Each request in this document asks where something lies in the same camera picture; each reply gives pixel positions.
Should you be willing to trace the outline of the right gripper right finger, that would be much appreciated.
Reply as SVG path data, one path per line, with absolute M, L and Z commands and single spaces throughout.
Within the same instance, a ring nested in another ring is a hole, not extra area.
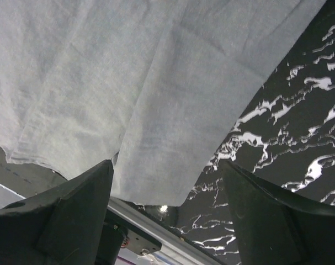
M 335 264 L 335 206 L 229 161 L 221 173 L 242 264 Z

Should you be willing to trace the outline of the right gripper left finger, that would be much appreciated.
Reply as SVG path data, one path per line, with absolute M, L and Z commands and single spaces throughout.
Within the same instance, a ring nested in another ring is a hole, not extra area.
M 0 264 L 94 264 L 112 182 L 104 160 L 0 209 Z

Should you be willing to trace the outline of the grey button shirt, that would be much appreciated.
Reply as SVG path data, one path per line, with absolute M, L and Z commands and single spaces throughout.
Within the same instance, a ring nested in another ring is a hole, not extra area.
M 0 147 L 180 206 L 323 1 L 0 1 Z

